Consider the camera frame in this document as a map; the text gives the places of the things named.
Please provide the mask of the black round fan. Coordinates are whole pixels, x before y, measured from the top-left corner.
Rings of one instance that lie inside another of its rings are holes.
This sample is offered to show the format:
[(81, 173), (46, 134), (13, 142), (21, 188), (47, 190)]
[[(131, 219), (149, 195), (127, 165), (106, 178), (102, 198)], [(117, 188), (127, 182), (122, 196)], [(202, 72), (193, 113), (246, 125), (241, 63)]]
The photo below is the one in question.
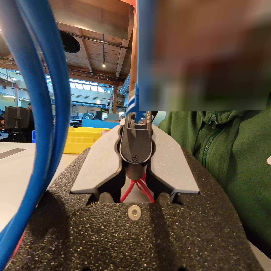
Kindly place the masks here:
[(64, 51), (67, 53), (77, 53), (80, 51), (80, 43), (69, 33), (59, 30), (63, 42)]

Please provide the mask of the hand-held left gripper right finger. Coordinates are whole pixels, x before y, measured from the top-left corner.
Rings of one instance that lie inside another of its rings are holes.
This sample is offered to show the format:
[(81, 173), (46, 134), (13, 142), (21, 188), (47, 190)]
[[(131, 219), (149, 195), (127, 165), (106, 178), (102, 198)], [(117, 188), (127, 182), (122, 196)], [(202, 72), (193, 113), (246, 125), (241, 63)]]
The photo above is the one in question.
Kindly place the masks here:
[(154, 152), (147, 165), (147, 187), (156, 201), (161, 193), (173, 202), (178, 193), (200, 192), (181, 146), (167, 133), (152, 125)]

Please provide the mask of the black computer monitor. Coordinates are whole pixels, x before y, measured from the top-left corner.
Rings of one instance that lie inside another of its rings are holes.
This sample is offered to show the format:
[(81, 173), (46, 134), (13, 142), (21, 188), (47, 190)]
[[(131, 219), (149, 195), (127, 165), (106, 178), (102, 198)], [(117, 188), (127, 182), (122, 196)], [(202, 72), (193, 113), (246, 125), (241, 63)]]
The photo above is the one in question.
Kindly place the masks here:
[(28, 128), (31, 113), (29, 108), (5, 106), (4, 128)]

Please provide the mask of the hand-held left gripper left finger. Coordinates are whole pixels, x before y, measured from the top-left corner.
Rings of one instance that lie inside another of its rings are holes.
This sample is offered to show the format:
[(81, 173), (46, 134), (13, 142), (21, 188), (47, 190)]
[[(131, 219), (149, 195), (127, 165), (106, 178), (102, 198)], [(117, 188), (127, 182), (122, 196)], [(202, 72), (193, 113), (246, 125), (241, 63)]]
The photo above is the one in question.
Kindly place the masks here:
[(117, 125), (91, 146), (71, 188), (72, 194), (92, 194), (99, 200), (107, 192), (114, 202), (120, 202), (121, 188), (126, 181), (118, 146), (122, 128)]

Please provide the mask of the silver ventilation duct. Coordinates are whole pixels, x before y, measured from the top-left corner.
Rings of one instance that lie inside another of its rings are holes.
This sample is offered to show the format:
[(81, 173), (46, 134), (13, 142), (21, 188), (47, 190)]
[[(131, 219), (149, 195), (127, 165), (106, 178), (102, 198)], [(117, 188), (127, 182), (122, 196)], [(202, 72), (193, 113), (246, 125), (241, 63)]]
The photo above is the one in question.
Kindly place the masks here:
[(123, 86), (120, 89), (120, 94), (128, 95), (129, 93), (129, 86), (130, 86), (130, 73), (128, 74), (127, 78), (125, 79)]

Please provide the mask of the person's green hoodie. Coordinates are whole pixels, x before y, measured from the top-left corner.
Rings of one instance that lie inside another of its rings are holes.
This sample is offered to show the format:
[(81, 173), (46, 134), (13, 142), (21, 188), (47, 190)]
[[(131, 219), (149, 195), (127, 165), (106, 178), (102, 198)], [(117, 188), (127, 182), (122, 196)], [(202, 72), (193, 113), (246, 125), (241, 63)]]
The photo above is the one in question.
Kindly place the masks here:
[(219, 182), (250, 242), (270, 257), (270, 106), (259, 111), (170, 112), (158, 127)]

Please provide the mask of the teal panel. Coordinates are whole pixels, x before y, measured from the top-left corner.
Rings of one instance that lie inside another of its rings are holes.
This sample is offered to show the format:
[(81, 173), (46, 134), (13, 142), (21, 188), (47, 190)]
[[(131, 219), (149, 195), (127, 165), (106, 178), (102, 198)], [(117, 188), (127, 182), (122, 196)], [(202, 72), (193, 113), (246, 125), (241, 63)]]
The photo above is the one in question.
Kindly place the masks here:
[(84, 119), (84, 118), (82, 120), (82, 127), (112, 129), (116, 127), (117, 125), (120, 125), (120, 123), (103, 121), (103, 120)]

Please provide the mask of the wooden support post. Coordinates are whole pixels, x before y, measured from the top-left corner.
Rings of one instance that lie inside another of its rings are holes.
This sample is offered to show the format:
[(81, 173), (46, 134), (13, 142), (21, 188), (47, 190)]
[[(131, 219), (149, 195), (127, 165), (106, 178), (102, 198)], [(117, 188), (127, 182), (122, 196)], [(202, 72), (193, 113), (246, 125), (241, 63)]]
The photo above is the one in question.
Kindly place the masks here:
[(137, 82), (137, 67), (138, 67), (138, 0), (130, 1), (134, 7), (134, 25), (133, 25), (133, 42), (131, 50), (131, 69), (130, 69), (130, 83), (129, 93), (135, 89)]

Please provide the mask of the black ethernet port adapter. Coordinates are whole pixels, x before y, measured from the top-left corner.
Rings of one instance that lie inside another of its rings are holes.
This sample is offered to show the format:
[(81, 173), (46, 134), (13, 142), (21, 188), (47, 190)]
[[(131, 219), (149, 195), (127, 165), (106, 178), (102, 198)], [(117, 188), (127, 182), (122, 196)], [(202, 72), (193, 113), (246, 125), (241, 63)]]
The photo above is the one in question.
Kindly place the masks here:
[(120, 142), (120, 155), (127, 178), (143, 177), (152, 155), (152, 112), (131, 112), (126, 115)]

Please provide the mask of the yellow storage bin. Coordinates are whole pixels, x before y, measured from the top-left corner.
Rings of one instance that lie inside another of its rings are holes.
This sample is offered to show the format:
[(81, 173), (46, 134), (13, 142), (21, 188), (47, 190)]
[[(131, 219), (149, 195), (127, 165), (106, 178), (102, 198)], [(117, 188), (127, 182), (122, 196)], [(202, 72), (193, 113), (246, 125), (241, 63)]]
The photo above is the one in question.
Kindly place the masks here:
[(80, 154), (101, 137), (103, 130), (110, 128), (69, 127), (63, 154)]

